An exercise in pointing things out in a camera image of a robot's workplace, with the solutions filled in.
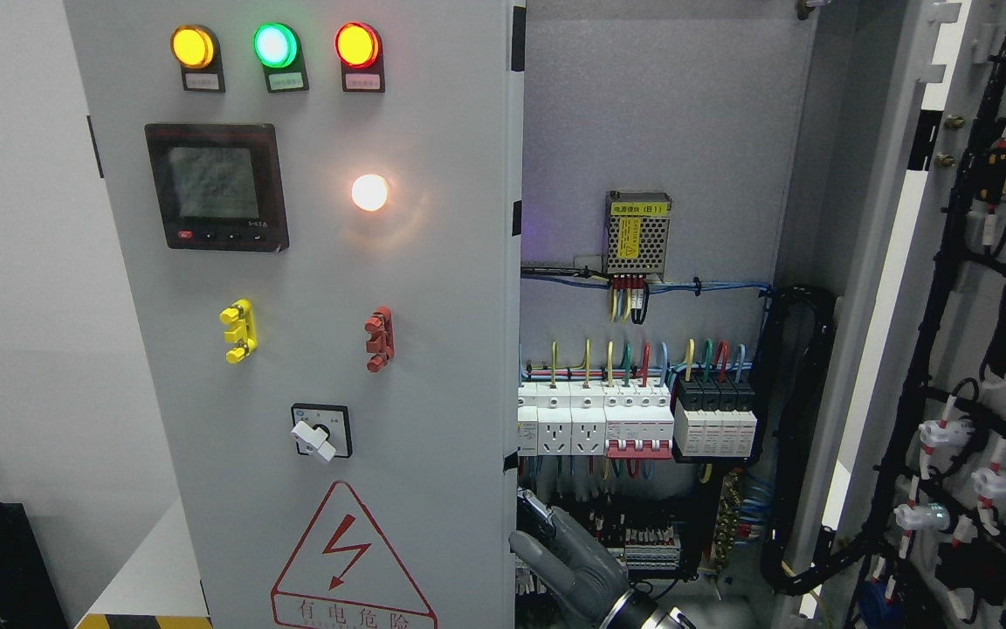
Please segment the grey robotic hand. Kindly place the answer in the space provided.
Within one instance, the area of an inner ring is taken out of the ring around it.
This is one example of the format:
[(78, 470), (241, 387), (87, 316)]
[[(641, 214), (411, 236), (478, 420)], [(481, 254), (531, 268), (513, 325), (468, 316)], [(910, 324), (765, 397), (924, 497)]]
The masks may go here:
[(630, 590), (626, 570), (566, 509), (543, 504), (528, 489), (519, 489), (516, 497), (534, 516), (541, 537), (515, 530), (508, 537), (511, 551), (588, 625), (606, 626)]

